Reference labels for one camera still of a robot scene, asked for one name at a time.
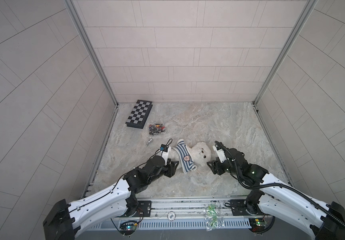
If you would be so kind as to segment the blue white striped shirt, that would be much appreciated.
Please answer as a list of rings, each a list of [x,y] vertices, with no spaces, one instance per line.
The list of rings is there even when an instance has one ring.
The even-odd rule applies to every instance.
[[[183,139],[178,140],[177,145],[172,149],[177,152],[182,170],[185,174],[197,169],[197,166],[192,159],[192,155]]]

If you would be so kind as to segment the white teddy bear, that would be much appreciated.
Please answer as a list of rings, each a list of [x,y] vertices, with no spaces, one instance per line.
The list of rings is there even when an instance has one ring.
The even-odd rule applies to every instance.
[[[208,147],[208,145],[205,142],[198,142],[192,147],[189,147],[187,145],[187,147],[188,147],[189,152],[192,155],[192,159],[193,159],[194,163],[196,164],[197,168],[198,167],[205,167],[207,161],[211,160],[211,149]],[[168,158],[171,159],[172,161],[178,161],[179,162],[178,169],[182,169],[178,154],[172,148],[170,150]]]

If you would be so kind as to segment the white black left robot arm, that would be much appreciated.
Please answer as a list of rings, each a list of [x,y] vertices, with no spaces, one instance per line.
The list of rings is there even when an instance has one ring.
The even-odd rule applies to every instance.
[[[162,176],[174,176],[178,165],[178,161],[154,156],[102,191],[70,203],[58,201],[43,221],[45,239],[74,240],[107,219],[132,216],[138,207],[135,195]]]

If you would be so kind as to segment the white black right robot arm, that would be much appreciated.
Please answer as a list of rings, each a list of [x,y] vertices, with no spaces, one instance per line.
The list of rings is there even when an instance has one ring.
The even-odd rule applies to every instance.
[[[261,211],[307,233],[313,240],[345,240],[345,209],[312,198],[284,183],[265,168],[250,164],[244,153],[215,142],[217,157],[207,162],[215,175],[229,173],[250,190],[245,199],[247,212]]]

